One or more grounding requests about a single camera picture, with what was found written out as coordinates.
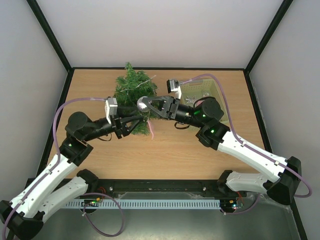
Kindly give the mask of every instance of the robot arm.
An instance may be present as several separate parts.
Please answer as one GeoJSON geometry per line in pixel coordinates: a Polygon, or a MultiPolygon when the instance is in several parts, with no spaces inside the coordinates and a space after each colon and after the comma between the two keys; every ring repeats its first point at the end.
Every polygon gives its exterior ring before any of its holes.
{"type": "MultiPolygon", "coordinates": [[[[176,80],[168,80],[167,88],[169,93],[176,92],[177,95],[181,95],[176,80]]],[[[220,122],[224,112],[217,100],[214,97],[204,97],[199,100],[202,102],[197,106],[194,104],[193,107],[181,104],[179,98],[172,96],[144,97],[142,103],[162,119],[199,128],[196,137],[205,147],[232,155],[259,172],[259,174],[243,174],[231,170],[224,171],[218,180],[218,188],[221,192],[267,193],[276,202],[290,205],[300,179],[283,166],[301,175],[300,160],[293,156],[285,159],[274,155],[238,135],[237,139],[230,128],[220,122]]]]}
{"type": "Polygon", "coordinates": [[[54,191],[61,181],[74,171],[93,150],[87,141],[111,133],[115,133],[118,139],[126,137],[143,121],[143,116],[133,116],[137,108],[118,107],[115,98],[108,98],[105,105],[105,108],[109,109],[108,116],[96,121],[91,121],[83,112],[73,113],[65,127],[67,137],[59,148],[60,162],[57,167],[51,170],[58,162],[56,154],[48,166],[23,192],[11,201],[0,202],[0,218],[3,223],[16,208],[7,227],[19,239],[32,239],[48,218],[67,202],[97,189],[97,176],[84,169],[66,185],[54,191]],[[31,189],[31,193],[22,201],[31,189]]]}

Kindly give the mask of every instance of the christmas tree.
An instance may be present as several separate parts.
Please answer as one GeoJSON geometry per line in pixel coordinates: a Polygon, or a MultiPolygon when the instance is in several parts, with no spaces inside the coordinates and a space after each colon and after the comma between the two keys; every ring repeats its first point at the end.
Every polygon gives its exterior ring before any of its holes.
{"type": "MultiPolygon", "coordinates": [[[[113,96],[116,98],[119,106],[136,107],[139,98],[143,96],[154,97],[157,95],[157,85],[152,82],[152,79],[144,71],[140,70],[136,72],[130,62],[127,62],[125,69],[126,76],[119,76],[116,79],[117,86],[113,96]]],[[[150,131],[147,127],[147,120],[155,119],[157,116],[150,111],[138,112],[137,115],[144,116],[144,121],[136,126],[132,134],[148,135],[150,131]]]]}

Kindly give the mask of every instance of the gray wall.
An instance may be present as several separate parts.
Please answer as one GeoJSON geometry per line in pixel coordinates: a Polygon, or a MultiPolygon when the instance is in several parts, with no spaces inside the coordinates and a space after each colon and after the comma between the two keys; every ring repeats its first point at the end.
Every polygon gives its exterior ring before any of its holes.
{"type": "MultiPolygon", "coordinates": [[[[295,0],[265,48],[251,79],[274,152],[302,161],[313,195],[296,198],[309,239],[319,239],[320,1],[295,0]]],[[[307,192],[303,184],[299,194],[307,192]]]]}
{"type": "Polygon", "coordinates": [[[67,72],[25,0],[0,7],[0,200],[34,177],[67,72]]]}
{"type": "Polygon", "coordinates": [[[74,67],[244,68],[282,0],[37,0],[74,67]]]}

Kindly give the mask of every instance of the clear plastic box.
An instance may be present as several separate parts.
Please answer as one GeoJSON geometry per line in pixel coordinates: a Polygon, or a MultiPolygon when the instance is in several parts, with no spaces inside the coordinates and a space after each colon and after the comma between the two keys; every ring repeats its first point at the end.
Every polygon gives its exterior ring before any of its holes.
{"type": "MultiPolygon", "coordinates": [[[[194,101],[203,97],[214,97],[220,104],[221,109],[224,112],[220,122],[223,124],[228,124],[229,119],[227,115],[226,106],[224,99],[220,93],[219,86],[213,79],[198,79],[181,86],[181,100],[180,102],[184,105],[192,106],[194,101]]],[[[189,129],[198,129],[197,127],[189,127],[189,129]]]]}

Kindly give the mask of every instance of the wooden table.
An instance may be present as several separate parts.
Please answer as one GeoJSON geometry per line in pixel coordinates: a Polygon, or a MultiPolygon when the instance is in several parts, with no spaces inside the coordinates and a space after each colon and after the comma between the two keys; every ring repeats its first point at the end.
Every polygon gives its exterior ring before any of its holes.
{"type": "MultiPolygon", "coordinates": [[[[157,95],[168,95],[168,79],[188,80],[204,73],[215,75],[225,91],[230,113],[237,133],[263,148],[263,142],[256,116],[242,71],[204,71],[204,70],[146,70],[157,84],[157,95]]],[[[125,70],[77,69],[73,74],[67,101],[74,98],[112,96],[116,78],[126,74],[125,70]]],[[[59,144],[66,137],[65,126],[69,116],[77,111],[86,113],[92,120],[105,116],[104,103],[81,101],[68,105],[62,113],[57,130],[59,144]]],[[[174,121],[153,120],[155,137],[129,135],[112,141],[92,140],[94,147],[87,159],[71,173],[73,178],[78,171],[89,169],[100,179],[167,179],[167,180],[205,180],[218,179],[224,170],[242,173],[256,171],[240,160],[206,148],[195,137],[196,131],[177,130],[174,121]]],[[[49,160],[56,150],[51,149],[49,160]]]]}

